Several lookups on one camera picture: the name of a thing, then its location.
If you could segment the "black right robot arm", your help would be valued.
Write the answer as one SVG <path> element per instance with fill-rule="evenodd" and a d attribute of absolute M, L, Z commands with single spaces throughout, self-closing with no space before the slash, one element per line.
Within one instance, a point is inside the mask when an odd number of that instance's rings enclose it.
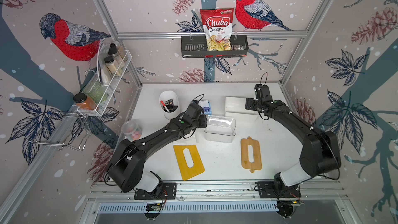
<path fill-rule="evenodd" d="M 290 131 L 302 144 L 299 162 L 274 176 L 277 196 L 298 184 L 341 167 L 337 135 L 324 132 L 295 114 L 283 101 L 274 100 L 266 84 L 255 85 L 255 98 L 247 98 L 245 109 L 256 111 L 264 120 L 274 119 Z"/>

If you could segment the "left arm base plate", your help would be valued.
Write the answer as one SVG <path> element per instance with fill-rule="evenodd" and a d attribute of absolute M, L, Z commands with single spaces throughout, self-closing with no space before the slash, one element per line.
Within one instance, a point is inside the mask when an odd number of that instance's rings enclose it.
<path fill-rule="evenodd" d="M 160 182 L 152 192 L 138 189 L 134 200 L 174 200 L 176 198 L 177 184 Z"/>

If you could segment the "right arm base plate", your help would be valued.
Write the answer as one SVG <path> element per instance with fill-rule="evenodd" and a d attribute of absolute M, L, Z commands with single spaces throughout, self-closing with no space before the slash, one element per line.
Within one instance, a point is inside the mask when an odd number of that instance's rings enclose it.
<path fill-rule="evenodd" d="M 283 184 L 277 185 L 270 180 L 256 182 L 254 190 L 259 193 L 261 199 L 301 198 L 299 185 L 287 187 Z"/>

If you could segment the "blue tissue paper pack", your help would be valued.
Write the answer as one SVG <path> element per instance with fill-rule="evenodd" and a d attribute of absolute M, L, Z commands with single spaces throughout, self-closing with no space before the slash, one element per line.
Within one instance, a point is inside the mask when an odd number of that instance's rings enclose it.
<path fill-rule="evenodd" d="M 199 101 L 199 106 L 203 109 L 205 115 L 212 115 L 210 101 L 201 100 Z"/>

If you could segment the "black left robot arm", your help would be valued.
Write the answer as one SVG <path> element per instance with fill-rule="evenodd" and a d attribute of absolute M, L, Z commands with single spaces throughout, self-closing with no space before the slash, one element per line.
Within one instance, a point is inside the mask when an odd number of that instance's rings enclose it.
<path fill-rule="evenodd" d="M 183 139 L 196 129 L 207 127 L 207 117 L 198 100 L 191 101 L 188 108 L 160 130 L 135 140 L 125 139 L 114 150 L 106 169 L 122 192 L 135 189 L 143 176 L 144 165 L 148 158 L 171 142 Z"/>

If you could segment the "white plastic tissue box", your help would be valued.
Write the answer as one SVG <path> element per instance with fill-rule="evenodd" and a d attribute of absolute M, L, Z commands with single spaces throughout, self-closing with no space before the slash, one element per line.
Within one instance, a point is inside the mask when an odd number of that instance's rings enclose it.
<path fill-rule="evenodd" d="M 224 115 L 241 122 L 256 121 L 259 117 L 257 112 L 246 110 L 245 105 L 246 98 L 227 96 L 225 99 Z"/>

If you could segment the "bamboo tissue box lid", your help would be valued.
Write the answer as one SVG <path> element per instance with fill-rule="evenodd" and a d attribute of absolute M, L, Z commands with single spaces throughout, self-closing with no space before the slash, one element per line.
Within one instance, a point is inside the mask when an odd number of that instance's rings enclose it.
<path fill-rule="evenodd" d="M 260 143 L 252 137 L 241 139 L 241 166 L 250 173 L 262 170 Z"/>

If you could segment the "clear plastic tissue box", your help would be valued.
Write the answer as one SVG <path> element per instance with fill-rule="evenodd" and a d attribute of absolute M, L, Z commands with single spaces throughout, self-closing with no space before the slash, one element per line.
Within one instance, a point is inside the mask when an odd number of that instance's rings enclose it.
<path fill-rule="evenodd" d="M 232 117 L 207 115 L 204 138 L 207 141 L 232 143 L 236 136 L 236 120 Z"/>

